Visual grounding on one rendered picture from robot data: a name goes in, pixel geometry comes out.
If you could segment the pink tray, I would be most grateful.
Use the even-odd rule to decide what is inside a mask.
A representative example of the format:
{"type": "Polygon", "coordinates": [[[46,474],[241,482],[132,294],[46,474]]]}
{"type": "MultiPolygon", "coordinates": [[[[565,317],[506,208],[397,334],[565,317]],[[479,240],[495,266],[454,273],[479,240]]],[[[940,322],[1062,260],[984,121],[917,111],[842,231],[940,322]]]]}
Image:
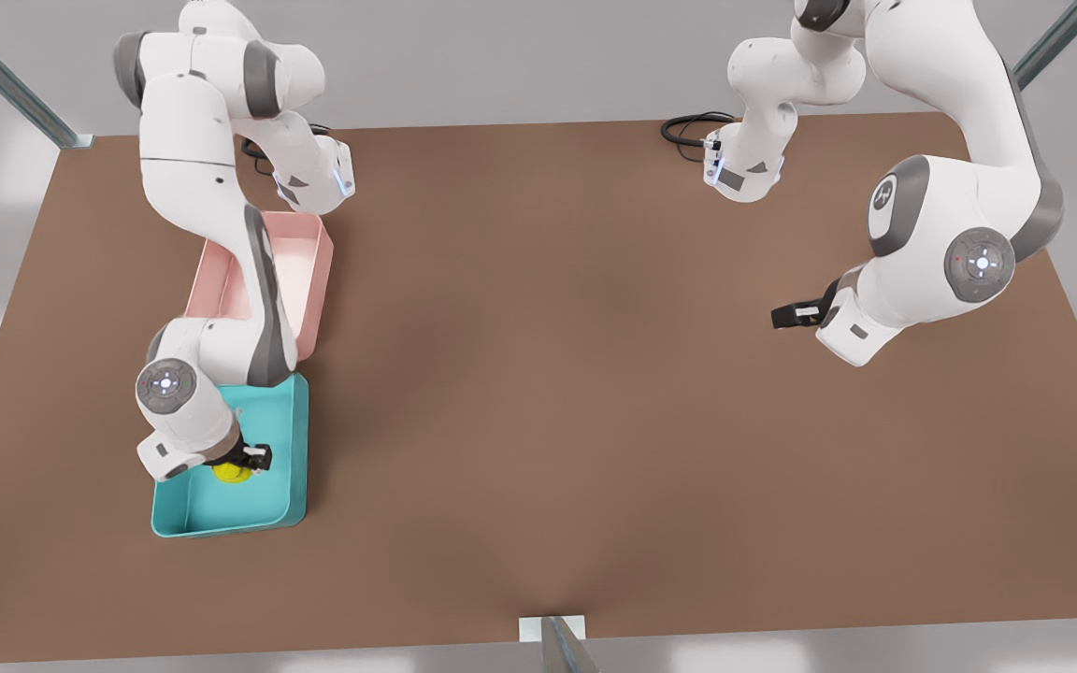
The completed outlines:
{"type": "MultiPolygon", "coordinates": [[[[334,244],[321,218],[307,213],[264,213],[272,243],[275,272],[300,362],[314,351],[325,302],[334,244]]],[[[239,263],[230,251],[207,241],[198,260],[184,316],[248,319],[251,316],[239,263]]]]}

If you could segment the teal tray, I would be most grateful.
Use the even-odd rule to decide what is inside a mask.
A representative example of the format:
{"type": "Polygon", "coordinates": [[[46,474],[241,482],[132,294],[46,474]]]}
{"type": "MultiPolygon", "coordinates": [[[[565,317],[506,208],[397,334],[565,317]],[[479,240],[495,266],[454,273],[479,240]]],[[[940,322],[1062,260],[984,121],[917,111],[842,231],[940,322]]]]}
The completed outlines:
{"type": "Polygon", "coordinates": [[[222,385],[250,443],[272,448],[272,465],[227,483],[197,465],[154,486],[152,531],[166,539],[193,539],[295,525],[307,511],[309,408],[307,380],[295,371],[272,388],[222,385]]]}

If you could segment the silver frame post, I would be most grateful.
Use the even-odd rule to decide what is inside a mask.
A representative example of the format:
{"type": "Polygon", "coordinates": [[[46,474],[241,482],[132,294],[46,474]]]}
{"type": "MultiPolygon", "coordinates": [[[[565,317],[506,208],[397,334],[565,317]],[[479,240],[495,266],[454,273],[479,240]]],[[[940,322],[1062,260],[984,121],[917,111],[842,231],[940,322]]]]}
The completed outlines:
{"type": "Polygon", "coordinates": [[[533,616],[518,619],[520,642],[541,646],[542,673],[601,673],[585,646],[584,616],[533,616]]]}
{"type": "Polygon", "coordinates": [[[34,125],[60,150],[89,149],[93,134],[76,134],[43,101],[33,89],[22,81],[11,68],[0,60],[0,97],[14,107],[25,120],[34,125]]]}
{"type": "Polygon", "coordinates": [[[1026,54],[1015,64],[1012,73],[1017,88],[1021,92],[1024,90],[1076,37],[1077,0],[1071,0],[1068,8],[1048,26],[1043,36],[1036,39],[1033,46],[1026,51],[1026,54]]]}

